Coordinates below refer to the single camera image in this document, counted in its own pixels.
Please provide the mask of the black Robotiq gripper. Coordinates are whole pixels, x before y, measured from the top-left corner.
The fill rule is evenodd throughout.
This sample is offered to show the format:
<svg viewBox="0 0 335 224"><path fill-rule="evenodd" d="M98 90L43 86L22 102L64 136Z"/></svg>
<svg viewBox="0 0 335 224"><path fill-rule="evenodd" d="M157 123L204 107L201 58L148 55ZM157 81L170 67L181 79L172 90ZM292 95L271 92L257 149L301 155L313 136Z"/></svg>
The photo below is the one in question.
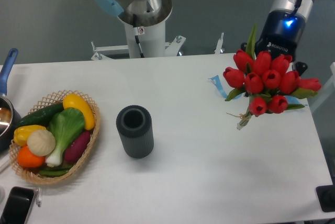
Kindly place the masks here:
<svg viewBox="0 0 335 224"><path fill-rule="evenodd" d="M275 10L269 13L264 24L259 40L255 43L255 54L269 51L272 59L280 55L290 55L296 60L296 49L305 28L305 20L300 16L290 16L283 10ZM246 50L247 43L241 44L240 49ZM307 70L307 64L295 61L292 71L296 71L301 77Z"/></svg>

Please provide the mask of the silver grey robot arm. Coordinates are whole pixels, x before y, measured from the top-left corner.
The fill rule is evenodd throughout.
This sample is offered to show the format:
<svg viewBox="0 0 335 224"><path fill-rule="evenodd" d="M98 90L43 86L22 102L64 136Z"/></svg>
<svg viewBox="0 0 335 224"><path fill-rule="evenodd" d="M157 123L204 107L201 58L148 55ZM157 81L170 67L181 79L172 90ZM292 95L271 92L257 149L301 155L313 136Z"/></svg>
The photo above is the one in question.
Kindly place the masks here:
<svg viewBox="0 0 335 224"><path fill-rule="evenodd" d="M94 0L124 25L131 58L177 55L184 39L165 42L165 22L172 0ZM269 50L273 57L295 55L315 0L274 0L259 39L250 37L241 48L251 54Z"/></svg>

